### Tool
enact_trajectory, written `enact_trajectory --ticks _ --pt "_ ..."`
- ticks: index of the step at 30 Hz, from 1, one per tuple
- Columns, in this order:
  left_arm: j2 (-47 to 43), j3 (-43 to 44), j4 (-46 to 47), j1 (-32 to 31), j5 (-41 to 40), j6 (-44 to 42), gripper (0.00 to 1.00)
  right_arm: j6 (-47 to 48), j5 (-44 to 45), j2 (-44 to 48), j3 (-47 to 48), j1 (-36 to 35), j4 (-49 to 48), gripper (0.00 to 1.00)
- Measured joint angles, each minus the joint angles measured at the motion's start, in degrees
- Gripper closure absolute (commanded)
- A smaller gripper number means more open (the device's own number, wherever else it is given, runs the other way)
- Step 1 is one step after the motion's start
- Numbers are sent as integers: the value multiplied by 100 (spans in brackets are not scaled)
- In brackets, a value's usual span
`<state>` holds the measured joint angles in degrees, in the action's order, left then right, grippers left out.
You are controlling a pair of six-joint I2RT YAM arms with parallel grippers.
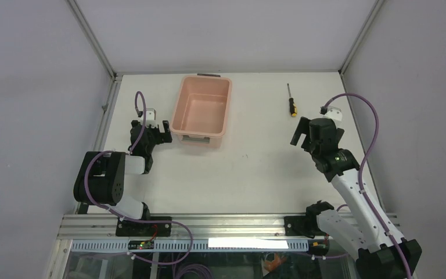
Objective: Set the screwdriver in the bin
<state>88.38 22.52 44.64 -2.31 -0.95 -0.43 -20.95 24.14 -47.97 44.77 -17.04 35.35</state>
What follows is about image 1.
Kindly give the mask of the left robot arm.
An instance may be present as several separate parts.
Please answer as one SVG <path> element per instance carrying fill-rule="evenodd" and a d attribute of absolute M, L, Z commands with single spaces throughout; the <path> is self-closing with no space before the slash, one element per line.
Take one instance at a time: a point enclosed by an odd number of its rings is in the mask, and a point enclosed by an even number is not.
<path fill-rule="evenodd" d="M 114 210 L 121 218 L 130 219 L 129 228 L 137 236 L 148 234 L 152 227 L 149 208 L 146 203 L 125 194 L 124 183 L 126 176 L 148 174 L 155 146 L 172 142 L 169 121 L 164 120 L 162 124 L 163 132 L 152 121 L 144 130 L 140 121 L 131 122 L 131 142 L 141 136 L 132 155 L 114 151 L 99 157 L 98 151 L 87 152 L 73 186 L 74 199 Z"/>

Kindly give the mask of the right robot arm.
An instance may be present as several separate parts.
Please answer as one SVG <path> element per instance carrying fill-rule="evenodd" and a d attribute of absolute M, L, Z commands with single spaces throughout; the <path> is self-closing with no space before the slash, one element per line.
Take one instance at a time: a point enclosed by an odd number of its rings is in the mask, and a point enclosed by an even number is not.
<path fill-rule="evenodd" d="M 355 260 L 361 278 L 412 278 L 422 254 L 417 240 L 408 240 L 373 201 L 354 155 L 339 147 L 344 131 L 332 119 L 301 117 L 292 136 L 310 154 L 316 169 L 340 194 L 357 221 L 352 226 L 328 202 L 319 201 L 305 210 L 304 235 L 321 233 L 336 240 Z"/>

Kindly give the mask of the black yellow screwdriver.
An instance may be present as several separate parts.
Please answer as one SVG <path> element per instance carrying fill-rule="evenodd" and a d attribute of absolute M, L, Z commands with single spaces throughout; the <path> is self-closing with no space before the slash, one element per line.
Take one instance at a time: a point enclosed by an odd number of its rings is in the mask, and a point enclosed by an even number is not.
<path fill-rule="evenodd" d="M 289 113 L 290 113 L 291 117 L 296 117 L 297 116 L 297 106 L 296 106 L 294 99 L 292 97 L 289 83 L 287 83 L 287 91 L 288 91 L 288 96 L 289 96 L 289 98 L 288 98 Z"/>

